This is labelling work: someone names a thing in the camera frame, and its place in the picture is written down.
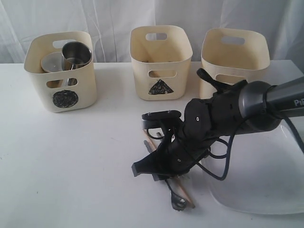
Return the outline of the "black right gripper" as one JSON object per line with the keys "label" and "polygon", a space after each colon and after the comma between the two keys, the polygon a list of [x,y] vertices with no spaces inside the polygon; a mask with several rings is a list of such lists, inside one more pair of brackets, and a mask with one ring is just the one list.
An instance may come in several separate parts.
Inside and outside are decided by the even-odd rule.
{"label": "black right gripper", "polygon": [[134,162],[133,176],[152,174],[154,181],[187,173],[221,136],[234,137],[249,132],[248,118],[239,108],[241,90],[246,80],[234,85],[221,85],[220,91],[209,99],[193,98],[184,111],[166,111],[163,125],[167,127],[165,140],[155,151]]}

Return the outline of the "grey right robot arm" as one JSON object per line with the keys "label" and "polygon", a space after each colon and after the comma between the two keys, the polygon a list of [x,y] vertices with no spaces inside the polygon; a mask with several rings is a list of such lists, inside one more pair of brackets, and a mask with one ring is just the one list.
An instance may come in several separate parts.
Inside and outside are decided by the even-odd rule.
{"label": "grey right robot arm", "polygon": [[132,165],[134,176],[183,175],[208,156],[220,137],[229,137],[222,181],[228,174],[233,139],[238,134],[268,132],[285,120],[296,140],[300,135],[292,117],[304,114],[304,80],[270,85],[262,81],[241,81],[209,99],[194,98],[179,111],[142,115],[144,129],[161,128],[164,136],[155,151]]}

